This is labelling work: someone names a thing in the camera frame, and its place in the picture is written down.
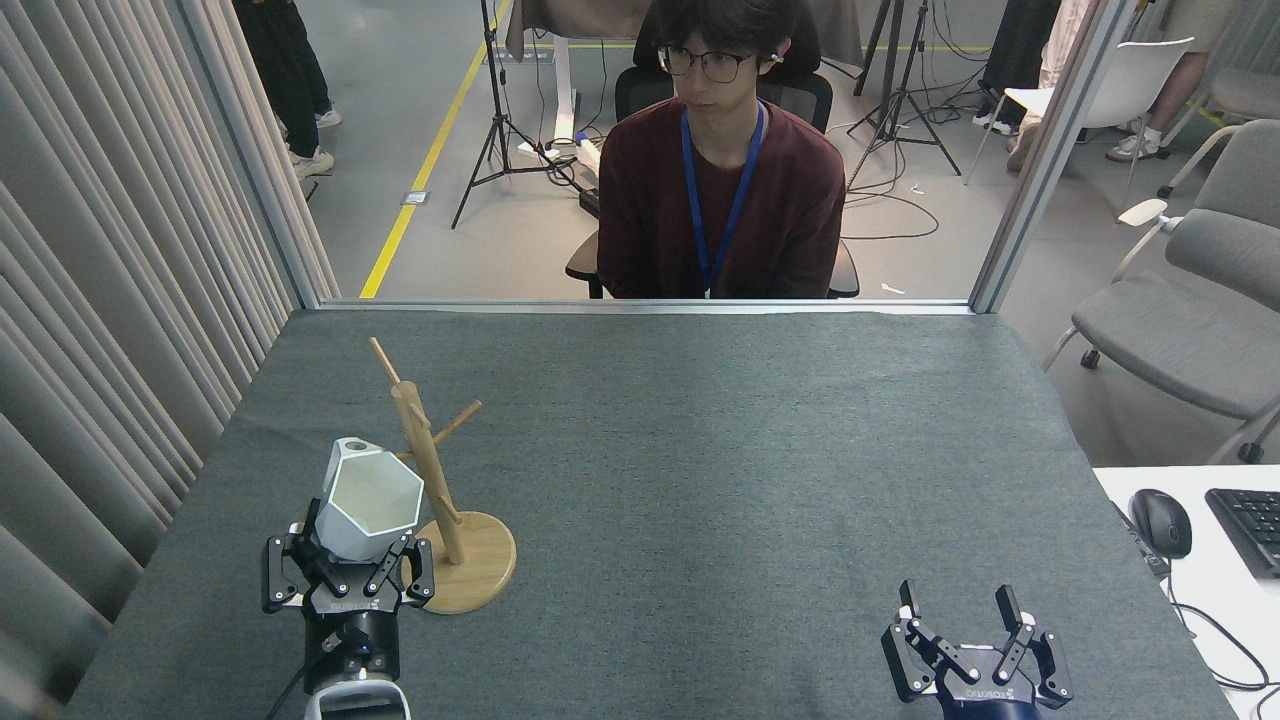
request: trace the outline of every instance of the gray floor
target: gray floor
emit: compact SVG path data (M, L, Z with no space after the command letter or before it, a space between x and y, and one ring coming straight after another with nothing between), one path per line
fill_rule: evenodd
M973 6L975 12L955 19L951 38L989 45L1004 4L983 0ZM860 6L864 32L872 27L874 9L867 3ZM344 117L340 126L321 131L325 149L337 158L333 174L315 178L314 184L305 181L303 187L314 190L312 214L343 295L390 300L585 297L585 284L564 275L563 268L595 222L579 209L575 191L557 187L543 173L476 187L457 229L449 229L494 114L488 65L479 64L468 76L483 47L479 3L307 0L303 14L330 95ZM544 38L539 49L545 50L549 42ZM929 45L941 42L934 37ZM630 64L630 55L625 42L611 41L604 47L573 42L579 126L596 115L596 108L602 111L593 127L607 132L613 124L609 88ZM922 77L931 87L955 82L979 67L945 47L931 50L916 61L913 87ZM556 94L552 65L507 61L500 69L507 81L502 101L513 124L526 135L549 138ZM878 63L872 67L874 82L861 97L854 96L854 82L847 77L833 69L823 73L836 92L828 137L845 155L846 170L852 172L870 133L863 127L850 137L845 127L876 102ZM946 95L937 91L931 100L937 102ZM927 137L919 120L906 124L905 137ZM1208 122L1192 126L1185 133L1192 146L1212 129ZM968 169L982 135L970 115L936 124L936 129L960 169ZM1076 147L1001 309L1036 357L1048 352L1071 309L1107 282L1140 234L1114 223L1126 167L1105 160L1103 154L1119 137L1116 131L1097 131L1087 145ZM861 299L968 297L1016 182L1004 168L1004 138L995 140L969 187L936 146L902 143L901 155L892 147L870 155L856 184L890 179L896 163L905 161L905 170L891 192L899 200L858 200L845 213L844 234L858 264ZM1181 146L1170 160L1139 164L1134 200L1151 196L1167 182L1188 155ZM512 160L520 167L536 164L515 150ZM481 176L492 168L484 164ZM1189 206L1203 172L1179 188L1171 211ZM584 183L593 179L586 176ZM428 201L406 209L402 200L410 190L425 190ZM937 231L929 232L934 218ZM913 234L923 237L904 237ZM1162 264L1158 249L1142 261ZM1201 464L1234 427L1152 391L1114 365L1103 363L1097 372L1085 372L1075 364L1080 351L1083 343L1074 341L1051 369L1050 379L1094 466ZM1266 460L1280 460L1280 450L1272 450Z

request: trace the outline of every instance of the desk leg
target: desk leg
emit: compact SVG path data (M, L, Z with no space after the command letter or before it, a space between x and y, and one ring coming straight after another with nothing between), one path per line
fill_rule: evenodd
M556 49L556 135L552 142L573 142L573 108L577 105L577 92L573 91L573 78L570 77L568 38L553 36Z

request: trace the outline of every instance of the chair wheel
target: chair wheel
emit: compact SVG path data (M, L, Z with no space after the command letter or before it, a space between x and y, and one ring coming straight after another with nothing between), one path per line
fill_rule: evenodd
M1235 451L1235 456L1240 459L1240 462L1257 465L1262 460L1262 446L1256 442L1247 442L1240 446L1240 450Z

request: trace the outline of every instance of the white chair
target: white chair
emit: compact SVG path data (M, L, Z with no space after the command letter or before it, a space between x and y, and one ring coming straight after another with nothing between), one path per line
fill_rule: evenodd
M1105 128L1129 122L1138 115L1146 118L1146 111L1156 101L1160 88L1164 87L1169 73L1174 72L1174 65L1178 64L1178 59L1187 51L1187 46L1192 40L1188 37L1169 42L1121 42L1117 45L1115 53L1111 55L1107 69L1097 81L1098 86L1093 95L1093 101L1085 110L1084 117L1080 118L1080 127ZM1048 101L1052 97L1052 87L1009 87L1005 88L1005 94L1000 97L1000 102L996 105L996 111L992 117L1000 117L1000 110L1004 108L1006 99L1027 108L1028 111L1043 117L1048 111ZM1143 119L1143 127L1139 128L1138 133L1142 135L1146 129L1146 119ZM982 136L982 142L978 143L978 152L973 156L973 164L969 165L964 184L969 184L969 178L973 177L973 170L978 167L978 158L982 156L982 149L987 145L988 137L991 137L989 124ZM1134 152L1134 160L1129 164L1129 179L1125 181L1120 208L1128 206L1129 186L1133 183L1133 169L1137 165L1137 160L1138 154Z
M1222 69L1213 76L1213 79L1208 85L1208 92L1197 99L1188 108L1187 113L1183 114L1181 119L1178 120L1178 124L1170 128L1160 140L1162 152L1167 152L1165 147L1178 137L1178 133L1187 127L1187 122L1196 117L1201 108L1221 110L1226 115L1244 118L1245 120L1280 119L1280 77L1251 73L1249 70L1238 68ZM1178 183L1187 179L1187 176L1208 155L1210 150L1221 142L1224 137L1230 136L1238 129L1240 129L1238 124L1226 126L1208 136L1208 140L1199 146L1199 150L1178 170L1174 179L1169 181L1169 184L1160 187L1156 196L1169 197L1172 195Z
M1084 368L1097 368L1100 354L1106 355L1184 402L1242 420L1210 462L1222 461L1233 450L1244 462L1260 461L1263 438L1280 421L1276 186L1280 120L1247 123L1222 151L1187 215L1160 217L1120 263L1111 284L1071 313L1071 327L1043 369L1079 333L1092 345L1080 359ZM1165 206L1164 200L1147 200L1120 218L1143 224ZM1169 264L1199 278L1128 272L1160 231L1169 233Z

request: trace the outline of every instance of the tripod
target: tripod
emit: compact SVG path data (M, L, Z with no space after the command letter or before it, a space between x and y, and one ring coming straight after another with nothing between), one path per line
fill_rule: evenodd
M884 90L886 90L884 101L873 108L872 111L863 115L863 119L858 120L847 131L845 131L846 135L852 136L854 131L858 129L858 127L861 126L863 123L872 123L873 127L876 128L876 135L872 137L872 141L867 143L867 150L863 151L861 159L858 160L858 167L854 168L852 174L849 176L850 188L854 187L854 178L856 178L858 172L863 169L863 164L867 163L867 158L888 142L914 142L916 145L936 145L940 150L942 150L942 155L946 156L947 163L951 164L951 169L955 170L956 176L961 174L960 168L956 167L956 161L952 160L951 154L947 152L947 146L942 143L942 140L938 137L938 133L933 131L933 124L929 123L929 118L924 114L924 110L920 109L920 105L916 104L915 99L911 97L911 94L906 90L906 83L908 81L911 79L911 65L915 61L915 54L924 53L924 40L923 40L924 18L929 12L929 0L920 0L920 9L915 19L915 33L911 36L911 49L908 51L906 67L902 69L902 82L899 83L897 88L893 90L892 92L888 92L888 88L893 83L893 64L897 56L899 37L901 36L902 31L904 0L881 0L879 13L876 15L876 27L872 31L870 47L867 50L867 64L870 65L870 58L873 51L876 50L876 42L879 40L879 31L884 24L884 14L888 10L890 1L893 3L893 18L890 24L888 58L884 64ZM867 73L864 72L858 81L855 95L861 92L863 81L865 81L865 78ZM899 114L902 111L904 101L910 102L911 108L915 110L915 114L920 118L920 122L924 123L924 129L929 131L929 137L932 137L933 140L918 140L910 137L900 137L897 135L899 131L897 118Z
M584 191L582 186L577 184L577 182L575 182L573 178L570 177L563 168L553 163L552 159L547 156L547 152L543 151L543 147L539 143L530 140L527 135L520 132L520 128L512 124L511 117L508 117L507 113L502 110L502 100L498 97L498 70L494 68L495 63L493 58L493 45L494 42L497 42L498 28L497 26L490 24L489 5L486 3L488 0L480 0L480 15L484 18L484 51L485 51L485 58L489 63L489 87L493 90L493 123L489 126L489 135L485 136L484 145L480 147L480 156L476 158L476 167L474 170L471 170L471 179L467 182L467 188L462 191L462 201L458 202L458 211L453 214L453 224L449 225L449 229L457 229L458 218L462 217L462 208L466 206L467 196L471 195L472 187L481 186L489 181L498 179L506 176L513 176L517 173L541 173L547 170L547 168L512 167L511 151L507 150L508 131L517 135L530 147L532 147L534 152L536 152L538 156L541 158L544 163L547 163L547 165L552 169L552 172L563 178L564 182L577 188L579 192ZM506 81L507 81L506 72L503 72L502 85L507 85ZM480 179L476 179L476 177L480 174L480 165L484 164L485 156L490 155L494 151L494 147L497 147L498 156L502 159L502 169L493 172Z

